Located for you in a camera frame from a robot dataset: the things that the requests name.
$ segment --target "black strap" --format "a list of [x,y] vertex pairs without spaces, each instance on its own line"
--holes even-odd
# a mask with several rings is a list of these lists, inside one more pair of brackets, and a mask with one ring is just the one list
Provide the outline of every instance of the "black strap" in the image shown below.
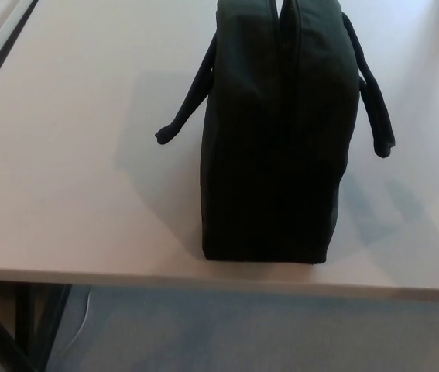
[[388,157],[391,154],[391,148],[395,146],[395,136],[393,134],[393,128],[391,127],[391,121],[389,120],[388,109],[384,103],[384,98],[382,97],[377,81],[365,61],[364,51],[358,41],[353,25],[344,13],[343,24],[350,36],[357,58],[358,69],[362,72],[363,76],[363,78],[360,78],[359,87],[365,110],[367,111],[371,123],[372,136],[374,137],[374,151],[379,157]]
[[194,82],[176,118],[174,118],[171,124],[156,133],[157,142],[159,144],[165,145],[171,141],[181,131],[181,128],[183,128],[191,114],[195,112],[198,106],[201,105],[211,92],[212,86],[214,85],[214,62],[216,60],[217,44],[217,35],[214,35],[211,45],[202,61],[202,65],[198,69],[197,76],[195,76]]

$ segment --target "black fabric bag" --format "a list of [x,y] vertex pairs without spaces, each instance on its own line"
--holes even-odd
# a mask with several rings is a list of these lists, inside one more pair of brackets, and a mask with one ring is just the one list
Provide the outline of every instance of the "black fabric bag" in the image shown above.
[[325,262],[359,96],[378,156],[395,139],[336,0],[219,0],[218,28],[168,143],[208,96],[201,154],[209,260]]

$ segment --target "handbag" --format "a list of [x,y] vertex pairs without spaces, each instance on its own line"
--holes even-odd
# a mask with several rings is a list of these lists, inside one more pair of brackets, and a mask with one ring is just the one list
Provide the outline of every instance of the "handbag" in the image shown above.
[[374,151],[395,138],[381,91],[336,0],[219,0],[217,31],[168,143],[208,97],[201,148],[209,260],[326,261],[360,96]]

